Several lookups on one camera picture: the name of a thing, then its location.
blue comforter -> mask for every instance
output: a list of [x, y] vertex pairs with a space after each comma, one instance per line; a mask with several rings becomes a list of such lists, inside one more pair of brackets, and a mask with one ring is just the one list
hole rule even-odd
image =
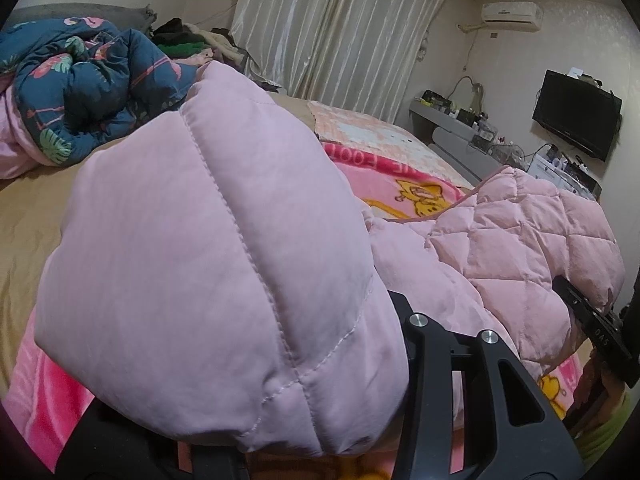
[[195, 72], [141, 32], [120, 33], [98, 18], [20, 23], [0, 33], [0, 74], [15, 73], [24, 125], [57, 166], [77, 164], [177, 108]]

metal pivot bolt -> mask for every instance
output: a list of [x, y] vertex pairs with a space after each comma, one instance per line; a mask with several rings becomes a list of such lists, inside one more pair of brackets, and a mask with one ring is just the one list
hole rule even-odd
[[484, 332], [480, 334], [480, 337], [482, 338], [482, 341], [489, 343], [490, 345], [498, 342], [498, 335], [493, 330], [484, 330]]
[[411, 323], [413, 326], [426, 326], [428, 322], [429, 318], [424, 314], [413, 314], [409, 318], [409, 323]]

flat screen tv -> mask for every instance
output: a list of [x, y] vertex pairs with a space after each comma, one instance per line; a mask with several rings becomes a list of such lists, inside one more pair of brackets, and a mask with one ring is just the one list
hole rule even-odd
[[606, 160], [620, 127], [621, 107], [613, 92], [547, 70], [533, 120], [587, 155]]

green cloth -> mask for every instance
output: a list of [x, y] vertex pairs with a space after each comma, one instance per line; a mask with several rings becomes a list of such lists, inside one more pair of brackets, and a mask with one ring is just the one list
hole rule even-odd
[[162, 52], [172, 59], [184, 59], [198, 54], [206, 48], [205, 43], [181, 43], [178, 45], [156, 45]]
[[613, 416], [603, 425], [584, 431], [575, 439], [575, 445], [588, 469], [595, 464], [618, 436], [633, 410], [633, 402], [628, 393]]

curtain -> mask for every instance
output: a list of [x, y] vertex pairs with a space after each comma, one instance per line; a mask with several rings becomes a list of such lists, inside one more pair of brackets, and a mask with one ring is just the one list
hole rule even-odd
[[444, 0], [239, 0], [250, 70], [289, 95], [393, 122]]

